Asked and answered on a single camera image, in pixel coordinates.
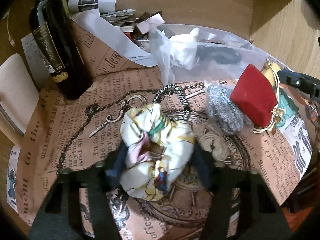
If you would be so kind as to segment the dark wine bottle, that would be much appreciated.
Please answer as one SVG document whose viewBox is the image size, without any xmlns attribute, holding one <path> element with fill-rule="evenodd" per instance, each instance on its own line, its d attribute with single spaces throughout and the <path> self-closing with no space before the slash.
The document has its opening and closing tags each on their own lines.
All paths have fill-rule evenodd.
<svg viewBox="0 0 320 240">
<path fill-rule="evenodd" d="M 78 52 L 61 0 L 35 0 L 29 25 L 49 72 L 68 100 L 76 100 L 92 85 Z"/>
</svg>

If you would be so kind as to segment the white drawstring pouch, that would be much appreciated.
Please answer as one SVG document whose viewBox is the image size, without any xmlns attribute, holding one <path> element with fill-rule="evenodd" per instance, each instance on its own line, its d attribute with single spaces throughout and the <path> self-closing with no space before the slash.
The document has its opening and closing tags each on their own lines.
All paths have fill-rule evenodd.
<svg viewBox="0 0 320 240">
<path fill-rule="evenodd" d="M 169 58 L 171 66 L 191 70 L 195 66 L 199 28 L 194 28 L 188 34 L 174 35 L 160 46 L 162 56 Z"/>
</svg>

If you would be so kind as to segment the small white card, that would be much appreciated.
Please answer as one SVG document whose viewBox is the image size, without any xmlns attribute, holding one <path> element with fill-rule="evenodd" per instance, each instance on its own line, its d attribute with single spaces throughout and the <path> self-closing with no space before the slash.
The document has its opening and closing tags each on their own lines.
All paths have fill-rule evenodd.
<svg viewBox="0 0 320 240">
<path fill-rule="evenodd" d="M 149 17 L 147 20 L 144 20 L 140 23 L 136 23 L 136 27 L 141 32 L 141 34 L 145 35 L 149 32 L 150 27 L 152 25 L 155 25 L 156 27 L 165 23 L 165 20 L 162 18 L 162 16 L 157 13 L 151 17 Z"/>
</svg>

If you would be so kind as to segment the vintage newspaper print mat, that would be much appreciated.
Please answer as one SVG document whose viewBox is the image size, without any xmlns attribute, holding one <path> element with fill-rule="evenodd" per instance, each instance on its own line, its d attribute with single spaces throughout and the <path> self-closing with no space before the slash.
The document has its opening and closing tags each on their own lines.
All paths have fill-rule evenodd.
<svg viewBox="0 0 320 240">
<path fill-rule="evenodd" d="M 150 104 L 162 86 L 158 67 L 136 68 L 120 55 L 123 66 L 100 76 L 78 100 L 68 101 L 53 86 L 41 90 L 24 135 L 17 164 L 17 212 L 32 224 L 56 179 L 59 158 L 73 171 L 105 159 L 121 140 L 125 112 Z M 279 204 L 299 183 L 310 163 L 315 131 L 297 94 L 281 88 L 299 108 L 276 133 L 226 136 L 208 124 L 205 87 L 209 80 L 178 83 L 185 89 L 188 121 L 201 146 L 215 159 L 238 170 L 257 168 Z M 119 190 L 108 201 L 123 239 L 198 239 L 208 216 L 211 195 L 192 167 L 157 202 L 130 197 Z"/>
</svg>

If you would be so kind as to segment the stack of papers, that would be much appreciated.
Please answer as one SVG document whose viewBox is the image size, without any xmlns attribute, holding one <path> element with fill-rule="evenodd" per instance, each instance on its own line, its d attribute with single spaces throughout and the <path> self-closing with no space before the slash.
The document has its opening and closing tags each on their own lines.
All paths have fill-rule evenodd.
<svg viewBox="0 0 320 240">
<path fill-rule="evenodd" d="M 118 27 L 124 33 L 131 33 L 135 31 L 135 29 L 138 30 L 136 23 L 147 20 L 149 17 L 157 13 L 162 16 L 161 10 L 116 10 L 116 1 L 117 0 L 62 0 L 68 14 L 78 14 L 83 11 L 91 11 L 113 26 Z"/>
</svg>

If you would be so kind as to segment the red velvet pouch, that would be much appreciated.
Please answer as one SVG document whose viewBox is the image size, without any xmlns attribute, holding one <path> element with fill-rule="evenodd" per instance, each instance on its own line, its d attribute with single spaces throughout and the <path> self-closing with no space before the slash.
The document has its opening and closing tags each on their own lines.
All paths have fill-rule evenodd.
<svg viewBox="0 0 320 240">
<path fill-rule="evenodd" d="M 249 64 L 236 86 L 231 100 L 240 110 L 261 128 L 269 125 L 277 98 L 268 79 L 252 64 Z"/>
</svg>

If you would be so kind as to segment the silver mesh pouch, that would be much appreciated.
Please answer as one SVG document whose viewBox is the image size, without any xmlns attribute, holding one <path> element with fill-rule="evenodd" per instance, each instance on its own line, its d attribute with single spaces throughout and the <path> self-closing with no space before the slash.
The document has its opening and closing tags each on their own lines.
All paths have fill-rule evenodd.
<svg viewBox="0 0 320 240">
<path fill-rule="evenodd" d="M 206 89 L 207 115 L 210 122 L 225 135 L 245 134 L 253 131 L 253 122 L 231 100 L 233 88 L 210 83 Z"/>
</svg>

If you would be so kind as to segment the beige cylindrical container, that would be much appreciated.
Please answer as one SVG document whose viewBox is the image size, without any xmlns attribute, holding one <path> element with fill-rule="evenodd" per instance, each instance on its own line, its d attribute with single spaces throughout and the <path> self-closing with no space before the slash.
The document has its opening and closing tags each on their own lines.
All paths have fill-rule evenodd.
<svg viewBox="0 0 320 240">
<path fill-rule="evenodd" d="M 1 115 L 20 135 L 24 135 L 39 100 L 27 68 L 19 54 L 1 64 Z"/>
</svg>

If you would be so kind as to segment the floral fabric scrunchie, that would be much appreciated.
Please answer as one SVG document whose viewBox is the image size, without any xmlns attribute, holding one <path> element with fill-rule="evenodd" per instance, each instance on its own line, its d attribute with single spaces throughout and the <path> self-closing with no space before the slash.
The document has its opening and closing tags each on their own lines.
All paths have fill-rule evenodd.
<svg viewBox="0 0 320 240">
<path fill-rule="evenodd" d="M 120 184 L 134 198 L 158 201 L 180 176 L 194 151 L 195 136 L 184 120 L 171 120 L 158 103 L 128 110 L 120 127 L 127 146 Z"/>
</svg>

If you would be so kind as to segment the green fabric pouch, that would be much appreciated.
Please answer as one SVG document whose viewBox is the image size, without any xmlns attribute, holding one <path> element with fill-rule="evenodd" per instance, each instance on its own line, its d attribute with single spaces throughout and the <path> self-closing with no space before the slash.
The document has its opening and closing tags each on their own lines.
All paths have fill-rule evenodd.
<svg viewBox="0 0 320 240">
<path fill-rule="evenodd" d="M 278 128 L 283 127 L 285 122 L 291 119 L 293 116 L 298 114 L 299 108 L 295 105 L 294 101 L 285 93 L 285 91 L 279 89 L 279 108 L 283 109 L 283 115 L 280 119 L 280 122 L 276 124 Z"/>
</svg>

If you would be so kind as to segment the clear plastic storage box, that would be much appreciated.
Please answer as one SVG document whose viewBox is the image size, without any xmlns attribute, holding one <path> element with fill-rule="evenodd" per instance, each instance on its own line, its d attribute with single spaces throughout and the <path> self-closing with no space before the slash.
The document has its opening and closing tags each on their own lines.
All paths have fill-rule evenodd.
<svg viewBox="0 0 320 240">
<path fill-rule="evenodd" d="M 235 80 L 249 64 L 261 70 L 269 57 L 233 33 L 186 24 L 153 24 L 149 46 L 163 85 Z"/>
</svg>

